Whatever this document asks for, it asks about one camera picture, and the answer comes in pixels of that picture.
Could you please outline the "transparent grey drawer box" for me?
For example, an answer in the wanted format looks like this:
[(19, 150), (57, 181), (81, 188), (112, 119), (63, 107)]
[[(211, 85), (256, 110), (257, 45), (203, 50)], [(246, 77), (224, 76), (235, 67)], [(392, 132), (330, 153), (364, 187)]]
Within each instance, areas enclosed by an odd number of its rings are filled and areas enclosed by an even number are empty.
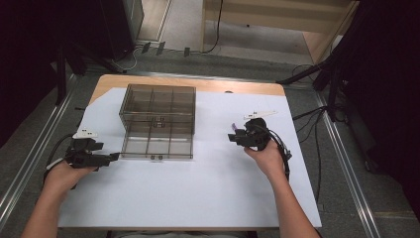
[(126, 131), (121, 155), (192, 159), (195, 111), (195, 87), (129, 84), (119, 112)]

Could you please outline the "person's right hand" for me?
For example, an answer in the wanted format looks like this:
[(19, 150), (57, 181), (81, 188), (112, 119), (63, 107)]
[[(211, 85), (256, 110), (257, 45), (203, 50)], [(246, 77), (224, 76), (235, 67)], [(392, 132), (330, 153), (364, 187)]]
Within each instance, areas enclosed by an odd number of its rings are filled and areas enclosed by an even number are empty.
[(285, 179), (282, 156), (277, 144), (270, 140), (262, 151), (245, 148), (245, 153), (253, 158), (269, 180)]

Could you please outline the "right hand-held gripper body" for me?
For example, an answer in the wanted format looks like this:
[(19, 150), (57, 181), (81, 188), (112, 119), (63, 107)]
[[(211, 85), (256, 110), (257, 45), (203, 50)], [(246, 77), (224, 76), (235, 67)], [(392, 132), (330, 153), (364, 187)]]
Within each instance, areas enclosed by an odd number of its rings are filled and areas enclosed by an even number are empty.
[(245, 131), (242, 133), (240, 145), (243, 147), (254, 147), (258, 151), (262, 151), (268, 145), (268, 142), (276, 139), (266, 126), (266, 122), (262, 117), (250, 119), (245, 124)]

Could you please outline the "light wooden furniture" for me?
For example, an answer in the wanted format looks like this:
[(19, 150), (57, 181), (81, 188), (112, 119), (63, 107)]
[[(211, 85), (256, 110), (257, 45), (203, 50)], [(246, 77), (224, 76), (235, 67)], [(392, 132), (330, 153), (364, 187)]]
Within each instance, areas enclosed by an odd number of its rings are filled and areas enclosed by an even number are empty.
[(314, 63), (320, 62), (352, 23), (359, 0), (201, 0), (201, 50), (205, 22), (301, 31)]

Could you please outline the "black metal stand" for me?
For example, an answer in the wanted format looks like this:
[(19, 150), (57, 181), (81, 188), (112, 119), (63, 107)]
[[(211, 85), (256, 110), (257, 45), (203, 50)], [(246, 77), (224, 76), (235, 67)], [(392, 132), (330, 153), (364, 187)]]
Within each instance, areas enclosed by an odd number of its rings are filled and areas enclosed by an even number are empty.
[(297, 73), (287, 79), (277, 80), (276, 83), (281, 85), (288, 85), (298, 80), (310, 76), (311, 74), (317, 72), (318, 75), (315, 80), (312, 82), (312, 87), (315, 91), (322, 91), (327, 85), (329, 85), (329, 95), (326, 105), (327, 113), (330, 119), (333, 122), (338, 122), (337, 111), (339, 106), (336, 104), (336, 96), (339, 89), (339, 84), (342, 79), (342, 69), (345, 63), (345, 60), (349, 58), (349, 53), (346, 51), (337, 51), (333, 52), (323, 61), (311, 65), (302, 72)]
[(69, 65), (72, 71), (76, 74), (84, 75), (87, 71), (87, 66), (82, 59), (83, 56), (102, 65), (110, 72), (122, 74), (116, 66), (106, 61), (99, 53), (93, 51), (86, 44), (81, 43), (69, 31), (63, 31), (56, 36), (56, 105), (60, 105), (67, 95), (67, 77), (66, 66)]

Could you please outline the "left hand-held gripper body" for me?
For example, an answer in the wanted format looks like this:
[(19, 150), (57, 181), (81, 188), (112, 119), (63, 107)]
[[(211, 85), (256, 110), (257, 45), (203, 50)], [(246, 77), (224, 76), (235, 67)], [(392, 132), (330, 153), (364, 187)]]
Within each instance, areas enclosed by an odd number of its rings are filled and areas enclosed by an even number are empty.
[(104, 156), (94, 155), (90, 151), (90, 146), (97, 143), (95, 138), (97, 134), (88, 129), (77, 131), (72, 137), (70, 146), (66, 150), (64, 159), (76, 169), (94, 167), (103, 167)]

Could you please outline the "dark cabinet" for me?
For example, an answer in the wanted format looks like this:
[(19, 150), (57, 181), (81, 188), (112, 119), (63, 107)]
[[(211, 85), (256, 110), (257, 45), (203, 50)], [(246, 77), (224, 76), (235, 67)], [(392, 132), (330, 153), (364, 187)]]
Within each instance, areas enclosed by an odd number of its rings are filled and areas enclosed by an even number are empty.
[(110, 58), (119, 60), (134, 50), (144, 20), (142, 0), (100, 0)]

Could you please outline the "person's left hand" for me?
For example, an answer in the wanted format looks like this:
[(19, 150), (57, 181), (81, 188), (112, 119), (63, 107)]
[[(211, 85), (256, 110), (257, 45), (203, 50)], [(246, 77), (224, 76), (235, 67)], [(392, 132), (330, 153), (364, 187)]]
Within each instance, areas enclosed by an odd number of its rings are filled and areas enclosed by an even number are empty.
[(42, 195), (53, 200), (63, 200), (66, 194), (76, 186), (85, 176), (95, 171), (95, 168), (88, 167), (75, 169), (67, 162), (61, 162), (54, 166), (48, 173)]

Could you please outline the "metal floor rail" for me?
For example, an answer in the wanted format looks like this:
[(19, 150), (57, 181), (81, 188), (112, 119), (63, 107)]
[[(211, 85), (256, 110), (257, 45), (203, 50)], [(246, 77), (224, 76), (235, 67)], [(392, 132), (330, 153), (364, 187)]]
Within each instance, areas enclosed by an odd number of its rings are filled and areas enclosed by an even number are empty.
[(12, 214), (29, 178), (32, 176), (46, 146), (51, 139), (59, 121), (61, 120), (71, 98), (73, 97), (74, 88), (78, 84), (75, 74), (72, 74), (67, 81), (68, 93), (62, 100), (61, 104), (55, 106), (53, 111), (40, 132), (37, 140), (33, 144), (30, 152), (23, 161), (17, 174), (14, 176), (11, 184), (0, 199), (0, 233), (4, 229), (10, 215)]
[(314, 126), (320, 157), (316, 197), (329, 237), (382, 238), (337, 125), (326, 112)]
[(176, 73), (144, 72), (132, 74), (103, 74), (97, 80), (96, 90), (108, 90), (112, 87), (126, 87), (129, 83), (190, 85), (199, 90), (226, 90), (236, 84), (274, 83), (272, 79), (249, 79), (223, 76), (190, 75)]

